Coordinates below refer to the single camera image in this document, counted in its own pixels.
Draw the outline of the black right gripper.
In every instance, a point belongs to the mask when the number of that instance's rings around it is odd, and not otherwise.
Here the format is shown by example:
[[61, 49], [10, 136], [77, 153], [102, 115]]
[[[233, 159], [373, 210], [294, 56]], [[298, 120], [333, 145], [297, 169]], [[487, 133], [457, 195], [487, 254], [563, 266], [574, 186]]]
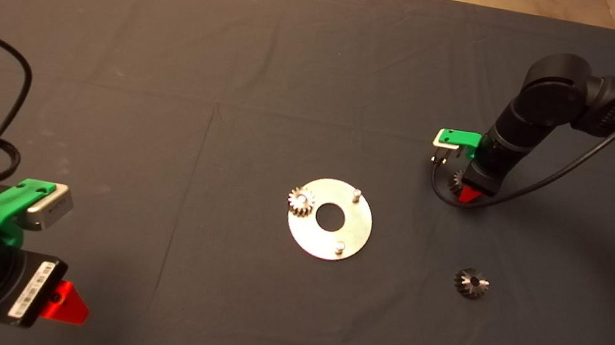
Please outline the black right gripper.
[[521, 155], [508, 148], [480, 144], [474, 158], [463, 173], [462, 187], [458, 195], [460, 204], [477, 203], [483, 194], [495, 196], [507, 174], [518, 164]]

